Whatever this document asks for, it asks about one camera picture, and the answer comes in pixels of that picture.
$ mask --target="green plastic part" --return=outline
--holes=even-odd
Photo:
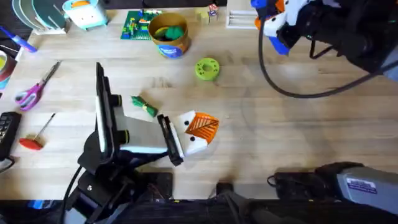
[[[141,96],[132,96],[132,103],[134,106],[141,107],[144,111],[148,112],[153,118],[157,115],[157,109],[148,104]]]
[[[184,31],[179,26],[172,26],[166,30],[166,38],[170,40],[177,40],[182,35],[184,35]]]
[[[219,72],[220,65],[213,58],[202,58],[195,65],[195,73],[201,80],[214,80],[218,76]]]

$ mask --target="black remote control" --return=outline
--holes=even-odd
[[[0,161],[9,159],[21,117],[16,112],[4,112],[0,115]]]

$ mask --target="label sticker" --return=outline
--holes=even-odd
[[[347,178],[346,181],[347,186],[351,189],[360,190],[370,194],[377,194],[376,184],[374,184],[373,182],[352,178]]]
[[[168,58],[179,58],[182,56],[182,50],[172,45],[158,45],[162,54]]]

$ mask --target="blue pen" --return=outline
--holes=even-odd
[[[28,42],[26,42],[24,39],[20,38],[19,36],[10,33],[7,31],[5,28],[0,26],[0,30],[2,30],[11,40],[13,40],[15,43],[19,44],[21,47],[25,48],[28,50],[30,53],[34,53],[37,51],[35,47],[30,45]]]

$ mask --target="green gear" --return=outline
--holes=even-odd
[[[195,65],[195,72],[201,80],[214,80],[220,72],[220,65],[212,58],[202,58]]]

